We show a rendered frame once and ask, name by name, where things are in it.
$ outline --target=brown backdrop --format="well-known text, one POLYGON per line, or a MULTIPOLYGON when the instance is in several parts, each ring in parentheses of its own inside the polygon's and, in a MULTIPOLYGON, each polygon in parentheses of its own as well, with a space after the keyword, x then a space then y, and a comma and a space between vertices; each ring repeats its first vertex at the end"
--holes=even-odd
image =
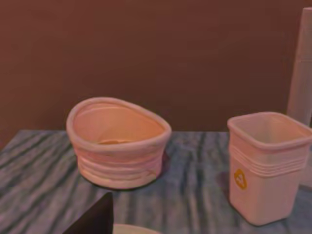
POLYGON ((79 101, 122 98, 174 130, 285 112, 301 9, 312 0, 0 3, 0 130, 61 129, 79 101))

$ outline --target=recycling symbol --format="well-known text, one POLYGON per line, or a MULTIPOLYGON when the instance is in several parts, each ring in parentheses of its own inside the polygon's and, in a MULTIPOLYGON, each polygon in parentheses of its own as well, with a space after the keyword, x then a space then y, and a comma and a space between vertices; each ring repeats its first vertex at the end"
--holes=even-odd
POLYGON ((236 172, 234 173, 234 180, 236 185, 242 190, 245 190, 247 188, 245 174, 241 169, 237 169, 236 172))

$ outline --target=round white object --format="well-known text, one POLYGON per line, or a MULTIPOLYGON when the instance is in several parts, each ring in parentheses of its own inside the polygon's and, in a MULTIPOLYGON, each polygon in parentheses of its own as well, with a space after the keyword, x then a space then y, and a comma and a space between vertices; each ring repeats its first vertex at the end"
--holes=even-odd
POLYGON ((161 234, 161 233, 133 225, 114 224, 113 234, 161 234))

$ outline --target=table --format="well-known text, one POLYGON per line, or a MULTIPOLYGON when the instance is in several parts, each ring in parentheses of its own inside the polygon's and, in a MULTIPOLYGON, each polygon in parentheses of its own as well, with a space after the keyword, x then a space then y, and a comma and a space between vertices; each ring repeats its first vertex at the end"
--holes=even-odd
MULTIPOLYGON (((231 207, 228 143, 228 133, 174 132, 167 172, 113 191, 115 223, 163 234, 311 234, 312 191, 301 188, 292 215, 263 227, 231 207)), ((61 234, 107 191, 80 176, 65 131, 19 131, 0 154, 0 234, 61 234)))

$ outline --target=marble table surface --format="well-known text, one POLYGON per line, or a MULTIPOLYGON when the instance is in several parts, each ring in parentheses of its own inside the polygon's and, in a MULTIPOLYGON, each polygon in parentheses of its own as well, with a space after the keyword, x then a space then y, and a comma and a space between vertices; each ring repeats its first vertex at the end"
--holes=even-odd
MULTIPOLYGON (((231 207, 228 143, 228 133, 174 132, 158 180, 113 191, 115 223, 163 234, 311 234, 307 189, 288 219, 262 227, 231 207)), ((107 191, 79 174, 64 131, 19 131, 0 153, 0 234, 61 234, 107 191)))

